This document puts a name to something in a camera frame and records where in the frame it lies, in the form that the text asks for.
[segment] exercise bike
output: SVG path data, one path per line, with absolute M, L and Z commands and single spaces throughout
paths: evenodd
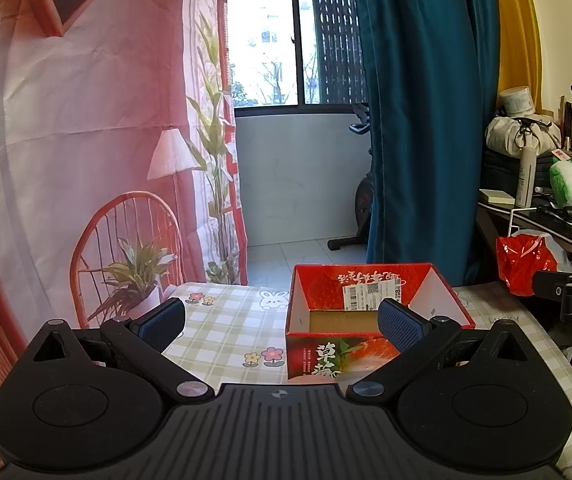
M 352 111 L 357 115 L 361 123 L 351 124 L 349 130 L 356 135 L 370 133 L 370 112 L 368 104 L 354 104 Z M 355 218 L 357 219 L 357 234 L 348 238 L 334 238 L 328 240 L 328 249 L 338 251 L 342 247 L 351 245 L 364 245 L 368 243 L 370 233 L 370 216 L 373 200 L 373 176 L 372 170 L 361 180 L 355 193 Z

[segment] window frame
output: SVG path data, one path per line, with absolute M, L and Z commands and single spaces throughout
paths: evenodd
M 299 0 L 292 0 L 293 28 L 295 37 L 295 66 L 297 77 L 296 105 L 248 106 L 235 108 L 235 117 L 255 117 L 266 115 L 292 114 L 352 114 L 351 104 L 307 104 L 304 87 L 304 61 L 301 46 L 301 20 L 299 17 Z

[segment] open box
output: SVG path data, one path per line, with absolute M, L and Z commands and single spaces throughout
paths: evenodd
M 298 265 L 286 320 L 288 378 L 374 370 L 399 355 L 379 332 L 376 310 L 344 309 L 345 286 L 390 280 L 396 280 L 396 300 L 420 316 L 475 327 L 431 264 Z

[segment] pink flower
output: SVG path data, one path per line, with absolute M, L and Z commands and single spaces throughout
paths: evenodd
M 281 361 L 283 359 L 284 351 L 281 348 L 275 348 L 274 346 L 269 346 L 261 355 L 264 361 Z

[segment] tag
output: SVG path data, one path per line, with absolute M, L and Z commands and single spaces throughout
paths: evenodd
M 343 309 L 377 310 L 384 298 L 402 300 L 402 280 L 399 276 L 383 282 L 346 285 L 343 288 Z
M 566 154 L 566 152 L 564 152 L 564 150 L 560 150 L 559 148 L 553 150 L 551 153 L 555 155 L 559 160 L 570 160 L 570 157 Z

